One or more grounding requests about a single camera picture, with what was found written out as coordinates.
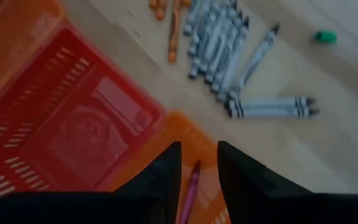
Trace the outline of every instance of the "plastic basket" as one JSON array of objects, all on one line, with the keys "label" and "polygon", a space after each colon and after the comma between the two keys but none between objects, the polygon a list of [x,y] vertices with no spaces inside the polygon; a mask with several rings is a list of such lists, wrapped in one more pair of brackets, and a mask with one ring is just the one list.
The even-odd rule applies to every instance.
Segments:
[{"label": "plastic basket", "polygon": [[216,158],[218,147],[178,111],[167,115],[161,130],[141,150],[133,154],[130,161],[115,168],[113,171],[115,179],[110,184],[109,190],[115,191],[134,178],[174,141],[180,141],[182,148],[182,177],[177,222],[185,203],[191,170],[196,161],[200,160],[200,181],[188,223],[230,223],[219,183]]},{"label": "plastic basket", "polygon": [[64,25],[0,94],[0,196],[106,190],[163,109]]},{"label": "plastic basket", "polygon": [[61,6],[53,0],[0,0],[0,89],[63,18]]}]

